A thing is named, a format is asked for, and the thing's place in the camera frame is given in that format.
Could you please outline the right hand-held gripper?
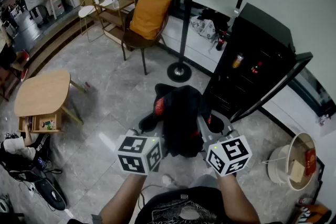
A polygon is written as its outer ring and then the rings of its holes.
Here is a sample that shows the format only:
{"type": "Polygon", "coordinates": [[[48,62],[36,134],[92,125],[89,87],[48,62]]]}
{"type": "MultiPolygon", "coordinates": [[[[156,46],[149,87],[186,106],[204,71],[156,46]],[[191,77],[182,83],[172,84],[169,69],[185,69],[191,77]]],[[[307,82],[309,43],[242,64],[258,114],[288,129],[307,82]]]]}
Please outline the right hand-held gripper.
{"type": "Polygon", "coordinates": [[[211,110],[207,123],[202,115],[198,115],[196,124],[204,142],[205,162],[217,175],[224,177],[246,167],[252,157],[251,149],[245,136],[233,130],[226,116],[211,110]]]}

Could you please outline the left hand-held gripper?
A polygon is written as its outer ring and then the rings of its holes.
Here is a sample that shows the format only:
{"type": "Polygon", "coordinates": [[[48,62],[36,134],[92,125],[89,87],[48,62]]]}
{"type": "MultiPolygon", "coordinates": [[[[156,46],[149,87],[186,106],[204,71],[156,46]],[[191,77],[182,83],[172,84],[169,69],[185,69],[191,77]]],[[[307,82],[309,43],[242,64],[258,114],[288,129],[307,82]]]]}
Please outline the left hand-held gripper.
{"type": "Polygon", "coordinates": [[[124,172],[148,175],[158,170],[163,158],[161,139],[156,137],[163,134],[163,121],[151,112],[140,119],[137,127],[139,134],[129,129],[118,138],[115,154],[124,172]]]}

